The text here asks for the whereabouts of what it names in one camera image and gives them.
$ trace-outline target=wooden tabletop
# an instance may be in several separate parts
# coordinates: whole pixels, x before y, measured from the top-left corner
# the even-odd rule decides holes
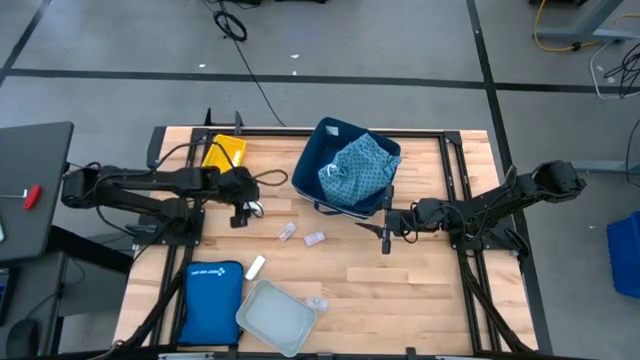
[[[161,153],[189,142],[190,134],[190,127],[167,128]],[[487,133],[461,131],[461,135],[473,195],[496,187],[499,183]],[[307,141],[291,136],[243,138],[248,141],[243,165],[254,174],[280,168],[291,175]],[[438,142],[394,140],[403,158],[394,180],[394,208],[408,208],[419,198],[447,199]],[[186,154],[186,149],[178,150],[162,169],[183,167]],[[453,155],[451,163],[455,169]],[[460,179],[454,180],[456,193],[462,194]],[[275,188],[261,186],[260,191],[265,216],[250,218],[246,228],[229,227],[232,208],[206,204],[203,238],[193,260],[237,260],[248,269],[262,255],[267,261],[256,280],[269,279],[303,300],[307,296],[327,299],[329,309],[318,314],[302,352],[402,354],[406,347],[415,347],[418,354],[471,354],[458,260],[446,233],[420,234],[415,244],[394,239],[391,254],[382,255],[380,240],[373,233],[355,226],[352,218],[319,214],[290,182]],[[369,222],[382,224],[382,217],[379,212]],[[293,237],[287,242],[276,239],[289,222],[298,226]],[[324,232],[327,239],[309,248],[303,237],[315,231]],[[127,339],[156,302],[166,253],[167,247],[153,246],[135,263],[115,339]],[[521,340],[536,348],[517,259],[507,251],[485,251],[485,258],[496,307]],[[245,281],[245,295],[254,283]],[[477,301],[476,307],[483,345],[488,349],[485,316]],[[161,343],[168,342],[172,309],[170,304]],[[239,351],[274,352],[246,332]]]

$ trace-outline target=clear plastic container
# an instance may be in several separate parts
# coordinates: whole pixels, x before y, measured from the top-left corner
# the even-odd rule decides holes
[[[238,325],[286,357],[300,352],[316,317],[313,309],[266,279],[256,283],[236,313]]]

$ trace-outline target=gray floor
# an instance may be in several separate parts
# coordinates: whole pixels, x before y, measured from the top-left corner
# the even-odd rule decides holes
[[[0,63],[39,3],[0,0]],[[590,84],[587,62],[596,48],[540,51],[531,39],[536,9],[526,0],[476,4],[496,82]],[[228,7],[249,29],[241,46],[257,74],[483,79],[465,0],[267,0],[247,11]],[[542,23],[575,24],[585,10],[549,6]],[[627,0],[612,19],[626,12],[640,12],[640,5]],[[640,34],[635,20],[622,28]],[[617,66],[631,45],[611,47],[597,65]],[[14,68],[246,73],[200,0],[54,0]],[[369,127],[484,129],[499,159],[484,90],[284,83],[263,88],[289,125],[313,126],[333,116]],[[603,102],[590,94],[506,91],[498,98],[522,172],[553,159],[623,160],[640,112],[634,98]],[[8,77],[0,87],[0,126],[73,121],[70,161],[80,164],[142,167],[153,126],[199,124],[207,107],[214,121],[230,121],[238,110],[247,124],[276,125],[252,83]],[[636,358],[640,300],[613,290],[605,231],[637,210],[640,191],[620,176],[588,174],[586,180],[589,187],[577,200],[526,211],[553,348],[568,356]],[[122,212],[106,214],[119,224],[135,221]],[[112,232],[91,211],[60,206],[54,221],[85,236]],[[130,241],[113,246],[126,249]],[[124,291],[122,277],[83,267],[87,279],[64,299],[63,312],[72,316],[63,329],[63,351],[106,348]],[[99,312],[78,315],[88,309]]]

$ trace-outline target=blue bin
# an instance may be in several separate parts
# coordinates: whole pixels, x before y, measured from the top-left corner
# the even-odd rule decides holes
[[[640,298],[640,211],[607,226],[613,286],[620,294]]]
[[[321,213],[325,215],[346,214],[364,220],[382,207],[385,189],[359,201],[354,206],[332,205],[327,201],[318,178],[318,170],[333,161],[338,151],[365,133],[371,135],[378,145],[389,154],[400,156],[400,145],[395,141],[333,118],[322,119],[309,137],[307,146],[302,151],[296,169],[293,171],[291,184],[300,195],[311,200],[315,209]],[[321,205],[333,210],[322,211],[320,210]]]

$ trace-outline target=patterned cloth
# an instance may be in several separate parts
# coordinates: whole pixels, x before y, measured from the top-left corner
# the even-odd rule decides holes
[[[332,205],[353,206],[389,185],[400,161],[364,134],[318,171],[320,185]]]

